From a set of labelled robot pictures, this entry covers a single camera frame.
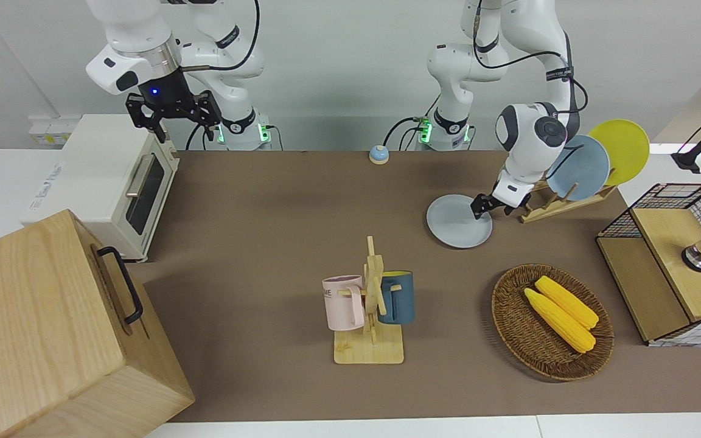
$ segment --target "mug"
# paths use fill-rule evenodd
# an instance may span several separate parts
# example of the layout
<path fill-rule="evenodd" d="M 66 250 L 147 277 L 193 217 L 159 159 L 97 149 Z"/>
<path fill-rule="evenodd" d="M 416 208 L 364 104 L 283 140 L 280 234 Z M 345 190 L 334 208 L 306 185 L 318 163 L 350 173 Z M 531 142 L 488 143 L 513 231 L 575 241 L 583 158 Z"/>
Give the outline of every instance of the mug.
<path fill-rule="evenodd" d="M 384 324 L 409 324 L 415 319 L 415 292 L 411 271 L 387 271 L 380 286 L 386 315 L 378 311 L 378 321 Z"/>
<path fill-rule="evenodd" d="M 323 280 L 323 302 L 329 330 L 343 331 L 364 327 L 361 301 L 361 275 L 341 275 Z"/>

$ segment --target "pink mug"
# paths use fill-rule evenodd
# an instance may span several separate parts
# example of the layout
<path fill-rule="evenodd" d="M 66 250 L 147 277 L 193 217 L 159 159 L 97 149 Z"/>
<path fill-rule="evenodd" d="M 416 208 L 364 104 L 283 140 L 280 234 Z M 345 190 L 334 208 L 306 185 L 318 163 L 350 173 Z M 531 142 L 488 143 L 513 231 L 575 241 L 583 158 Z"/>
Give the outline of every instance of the pink mug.
<path fill-rule="evenodd" d="M 329 330 L 343 331 L 364 327 L 361 302 L 361 275 L 340 275 L 323 280 L 323 302 Z"/>

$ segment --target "oven window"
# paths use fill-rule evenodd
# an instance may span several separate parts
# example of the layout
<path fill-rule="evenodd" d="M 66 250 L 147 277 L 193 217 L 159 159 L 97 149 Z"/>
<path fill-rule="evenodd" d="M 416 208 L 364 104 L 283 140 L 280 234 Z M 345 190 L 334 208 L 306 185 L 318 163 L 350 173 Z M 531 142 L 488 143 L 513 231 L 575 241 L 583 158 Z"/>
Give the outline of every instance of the oven window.
<path fill-rule="evenodd" d="M 150 173 L 145 179 L 145 186 L 139 197 L 134 198 L 128 205 L 126 210 L 126 221 L 131 224 L 134 231 L 138 235 L 142 235 L 145 231 L 145 223 L 148 222 L 150 211 L 153 210 L 153 203 L 156 202 L 158 189 L 161 187 L 161 182 L 164 180 L 164 167 L 161 167 L 158 158 L 153 160 L 153 167 L 150 167 Z"/>

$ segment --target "oven handle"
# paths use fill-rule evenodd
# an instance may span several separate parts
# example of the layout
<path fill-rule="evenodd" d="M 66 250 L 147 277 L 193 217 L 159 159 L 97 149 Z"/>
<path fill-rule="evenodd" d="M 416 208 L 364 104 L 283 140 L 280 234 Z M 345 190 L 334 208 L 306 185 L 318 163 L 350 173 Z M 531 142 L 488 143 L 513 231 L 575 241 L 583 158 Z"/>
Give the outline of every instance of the oven handle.
<path fill-rule="evenodd" d="M 123 274 L 123 279 L 126 281 L 128 292 L 131 294 L 131 301 L 134 302 L 134 312 L 123 319 L 123 322 L 126 322 L 128 325 L 132 325 L 134 324 L 134 321 L 137 321 L 137 319 L 142 316 L 142 302 L 139 301 L 137 289 L 134 288 L 134 283 L 131 282 L 131 277 L 128 275 L 128 269 L 126 269 L 126 266 L 123 264 L 123 258 L 120 257 L 120 253 L 117 251 L 117 249 L 112 246 L 106 246 L 97 251 L 97 255 L 100 257 L 108 254 L 115 256 L 115 261 L 117 261 L 117 265 L 120 267 L 120 273 Z"/>
<path fill-rule="evenodd" d="M 134 178 L 131 179 L 131 184 L 129 184 L 128 189 L 126 189 L 127 198 L 139 198 L 142 189 L 145 187 L 145 181 L 150 174 L 150 169 L 153 167 L 155 161 L 156 155 L 154 155 L 154 153 L 144 155 L 140 158 L 137 172 L 134 173 Z"/>

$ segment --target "plate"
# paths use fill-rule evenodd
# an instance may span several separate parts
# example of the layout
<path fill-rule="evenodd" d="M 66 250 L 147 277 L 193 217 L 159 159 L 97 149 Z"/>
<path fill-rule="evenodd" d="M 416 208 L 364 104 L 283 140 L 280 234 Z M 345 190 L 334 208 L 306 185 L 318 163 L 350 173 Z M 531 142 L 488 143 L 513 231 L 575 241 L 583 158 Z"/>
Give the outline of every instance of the plate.
<path fill-rule="evenodd" d="M 599 316 L 599 322 L 591 330 L 596 344 L 589 352 L 581 354 L 573 350 L 529 305 L 523 289 L 537 290 L 534 282 L 543 275 L 573 292 Z M 602 303 L 580 280 L 553 266 L 529 264 L 505 272 L 494 286 L 492 316 L 510 352 L 533 371 L 553 380 L 591 377 L 607 364 L 613 352 L 613 326 Z"/>
<path fill-rule="evenodd" d="M 602 189 L 610 174 L 610 158 L 596 139 L 574 136 L 564 146 L 551 169 L 557 170 L 548 177 L 548 187 L 564 198 L 577 183 L 567 200 L 579 201 L 594 196 Z"/>
<path fill-rule="evenodd" d="M 492 216 L 483 213 L 475 219 L 470 208 L 472 201 L 464 195 L 445 195 L 434 200 L 426 210 L 431 233 L 454 248 L 472 248 L 486 241 L 492 235 Z"/>
<path fill-rule="evenodd" d="M 615 171 L 607 178 L 608 186 L 617 186 L 636 177 L 650 155 L 650 141 L 643 128 L 623 119 L 602 122 L 589 133 L 607 150 Z"/>

